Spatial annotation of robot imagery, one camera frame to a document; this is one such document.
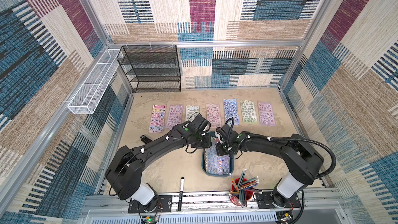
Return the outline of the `green dinosaur sticker sheet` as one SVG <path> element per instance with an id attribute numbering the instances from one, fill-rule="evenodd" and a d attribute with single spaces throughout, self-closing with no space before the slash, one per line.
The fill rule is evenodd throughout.
<path id="1" fill-rule="evenodd" d="M 186 106 L 186 121 L 193 120 L 200 113 L 200 107 L 196 105 Z"/>

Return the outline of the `pink bonbon sticker sheet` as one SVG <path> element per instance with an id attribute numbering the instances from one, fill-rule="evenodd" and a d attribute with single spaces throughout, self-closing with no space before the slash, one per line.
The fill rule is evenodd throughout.
<path id="1" fill-rule="evenodd" d="M 218 104 L 206 105 L 206 119 L 210 122 L 212 128 L 221 127 L 220 107 Z"/>

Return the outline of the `purple sticker sheet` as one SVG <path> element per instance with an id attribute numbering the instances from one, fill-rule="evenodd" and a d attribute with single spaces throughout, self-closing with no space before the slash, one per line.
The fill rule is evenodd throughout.
<path id="1" fill-rule="evenodd" d="M 169 116 L 166 123 L 167 129 L 172 129 L 175 125 L 182 123 L 183 105 L 171 105 Z"/>

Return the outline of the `blue penguin sticker sheet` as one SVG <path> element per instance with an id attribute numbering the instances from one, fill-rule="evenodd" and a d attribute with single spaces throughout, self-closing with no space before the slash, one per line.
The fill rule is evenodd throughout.
<path id="1" fill-rule="evenodd" d="M 237 100 L 236 99 L 224 99 L 223 106 L 224 106 L 225 119 L 228 120 L 229 118 L 233 118 L 234 124 L 239 125 L 240 121 L 239 121 Z"/>

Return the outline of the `green frog sticker sheet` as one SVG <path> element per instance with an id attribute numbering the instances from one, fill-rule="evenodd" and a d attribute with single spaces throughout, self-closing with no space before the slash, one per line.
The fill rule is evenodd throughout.
<path id="1" fill-rule="evenodd" d="M 241 100 L 241 113 L 243 117 L 243 122 L 245 123 L 257 123 L 258 118 L 256 114 L 254 101 Z"/>

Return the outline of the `pink cat sticker sheet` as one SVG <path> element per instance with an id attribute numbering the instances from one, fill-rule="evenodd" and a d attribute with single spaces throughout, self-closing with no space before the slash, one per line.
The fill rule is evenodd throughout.
<path id="1" fill-rule="evenodd" d="M 164 131 L 164 118 L 166 105 L 153 105 L 149 133 L 161 133 Z"/>

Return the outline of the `pink character sticker sheet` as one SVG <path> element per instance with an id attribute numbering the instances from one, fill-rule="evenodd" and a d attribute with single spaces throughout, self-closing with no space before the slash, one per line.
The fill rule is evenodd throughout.
<path id="1" fill-rule="evenodd" d="M 275 126 L 275 116 L 271 103 L 258 102 L 260 124 Z"/>

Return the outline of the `pastel sticker sheet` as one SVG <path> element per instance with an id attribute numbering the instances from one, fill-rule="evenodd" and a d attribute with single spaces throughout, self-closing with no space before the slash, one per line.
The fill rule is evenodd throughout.
<path id="1" fill-rule="evenodd" d="M 206 148 L 204 151 L 205 172 L 210 175 L 224 176 L 230 173 L 230 156 L 218 156 L 216 145 Z"/>

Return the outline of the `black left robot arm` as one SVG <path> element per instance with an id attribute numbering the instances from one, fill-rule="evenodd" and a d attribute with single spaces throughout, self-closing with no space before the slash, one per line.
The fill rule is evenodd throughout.
<path id="1" fill-rule="evenodd" d="M 160 206 L 158 194 L 148 184 L 142 183 L 142 173 L 154 161 L 176 149 L 208 148 L 211 145 L 207 132 L 211 123 L 198 114 L 192 121 L 177 124 L 160 138 L 135 148 L 119 148 L 105 172 L 120 200 L 132 199 L 137 211 L 152 212 Z"/>

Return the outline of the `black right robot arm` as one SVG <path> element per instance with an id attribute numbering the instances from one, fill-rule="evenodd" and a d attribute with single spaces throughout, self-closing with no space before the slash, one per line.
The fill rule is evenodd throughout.
<path id="1" fill-rule="evenodd" d="M 238 152 L 260 152 L 281 158 L 285 162 L 288 173 L 270 194 L 272 204 L 279 208 L 286 207 L 297 191 L 321 177 L 319 171 L 324 158 L 314 146 L 328 150 L 322 143 L 304 139 L 298 134 L 287 138 L 274 138 L 250 132 L 237 133 L 228 124 L 218 127 L 215 136 L 220 141 L 217 145 L 217 153 L 220 156 L 236 155 Z"/>

